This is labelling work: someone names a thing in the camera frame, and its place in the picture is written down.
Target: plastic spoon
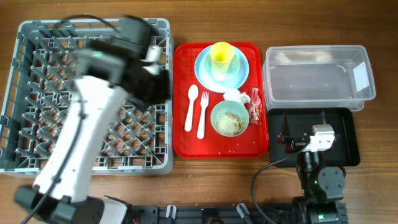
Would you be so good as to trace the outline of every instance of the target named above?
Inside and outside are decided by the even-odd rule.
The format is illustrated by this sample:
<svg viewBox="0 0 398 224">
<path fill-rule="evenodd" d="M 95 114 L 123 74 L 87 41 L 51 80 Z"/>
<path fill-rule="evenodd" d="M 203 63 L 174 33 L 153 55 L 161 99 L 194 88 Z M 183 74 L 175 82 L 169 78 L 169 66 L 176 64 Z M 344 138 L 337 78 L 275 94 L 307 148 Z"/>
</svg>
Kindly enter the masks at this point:
<svg viewBox="0 0 398 224">
<path fill-rule="evenodd" d="M 193 117 L 193 102 L 198 98 L 199 89 L 196 85 L 192 85 L 188 90 L 189 107 L 187 118 L 185 119 L 185 131 L 191 131 L 192 129 L 192 117 Z"/>
</svg>

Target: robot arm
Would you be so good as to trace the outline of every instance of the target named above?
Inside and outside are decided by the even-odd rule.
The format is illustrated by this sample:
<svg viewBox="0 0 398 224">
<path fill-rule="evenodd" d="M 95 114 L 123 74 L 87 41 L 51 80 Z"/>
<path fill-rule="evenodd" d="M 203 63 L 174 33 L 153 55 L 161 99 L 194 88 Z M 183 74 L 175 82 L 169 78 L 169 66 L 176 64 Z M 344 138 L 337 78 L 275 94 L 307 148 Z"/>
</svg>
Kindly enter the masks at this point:
<svg viewBox="0 0 398 224">
<path fill-rule="evenodd" d="M 292 137 L 284 114 L 279 143 L 286 144 L 288 153 L 297 155 L 297 174 L 301 181 L 303 197 L 293 199 L 298 223 L 338 223 L 338 200 L 343 199 L 345 170 L 323 163 L 322 152 L 329 150 L 335 141 L 335 132 L 325 112 L 321 113 L 322 124 L 314 125 L 311 133 Z"/>
<path fill-rule="evenodd" d="M 14 196 L 22 208 L 34 209 L 31 214 L 45 222 L 121 223 L 126 218 L 125 203 L 88 197 L 94 161 L 128 96 L 133 95 L 136 106 L 144 110 L 168 100 L 170 85 L 167 71 L 159 71 L 161 48 L 148 45 L 150 25 L 128 17 L 120 28 L 121 34 L 131 35 L 114 37 L 110 43 L 94 40 L 79 51 L 82 77 L 74 81 L 79 94 L 72 100 L 57 145 L 33 186 Z"/>
</svg>

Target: rice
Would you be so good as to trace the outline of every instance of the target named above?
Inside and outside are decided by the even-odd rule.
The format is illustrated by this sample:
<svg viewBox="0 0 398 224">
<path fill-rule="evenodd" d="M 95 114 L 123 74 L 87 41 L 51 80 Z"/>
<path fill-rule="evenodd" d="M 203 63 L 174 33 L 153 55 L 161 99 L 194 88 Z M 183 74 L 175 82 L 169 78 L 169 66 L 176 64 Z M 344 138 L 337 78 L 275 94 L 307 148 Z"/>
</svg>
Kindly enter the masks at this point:
<svg viewBox="0 0 398 224">
<path fill-rule="evenodd" d="M 235 136 L 243 130 L 244 119 L 227 112 L 220 111 L 215 119 L 216 130 L 225 136 Z"/>
</svg>

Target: gray dish rack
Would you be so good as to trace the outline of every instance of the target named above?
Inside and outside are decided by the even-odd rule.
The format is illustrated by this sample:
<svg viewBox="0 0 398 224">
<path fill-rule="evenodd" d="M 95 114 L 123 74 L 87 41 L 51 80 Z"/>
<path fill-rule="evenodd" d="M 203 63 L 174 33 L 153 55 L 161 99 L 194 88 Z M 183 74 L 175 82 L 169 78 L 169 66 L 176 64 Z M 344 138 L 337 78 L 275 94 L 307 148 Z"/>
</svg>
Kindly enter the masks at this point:
<svg viewBox="0 0 398 224">
<path fill-rule="evenodd" d="M 160 67 L 172 80 L 174 40 L 166 19 L 145 19 L 159 31 Z M 119 27 L 119 19 L 107 19 Z M 19 26 L 0 117 L 0 173 L 35 177 L 45 166 L 72 98 L 74 50 L 92 39 L 107 41 L 114 31 L 92 19 L 25 21 Z M 164 175 L 173 166 L 172 101 L 146 113 L 129 101 L 109 126 L 93 174 Z"/>
</svg>

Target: clear plastic container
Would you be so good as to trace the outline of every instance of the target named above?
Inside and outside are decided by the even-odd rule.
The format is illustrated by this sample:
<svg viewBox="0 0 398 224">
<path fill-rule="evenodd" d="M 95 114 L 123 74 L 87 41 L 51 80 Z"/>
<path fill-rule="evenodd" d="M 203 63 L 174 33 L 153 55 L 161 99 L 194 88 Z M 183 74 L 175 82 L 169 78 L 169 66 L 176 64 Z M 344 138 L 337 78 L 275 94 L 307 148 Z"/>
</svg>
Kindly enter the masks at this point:
<svg viewBox="0 0 398 224">
<path fill-rule="evenodd" d="M 361 45 L 270 47 L 263 66 L 267 109 L 364 108 L 376 96 Z"/>
</svg>

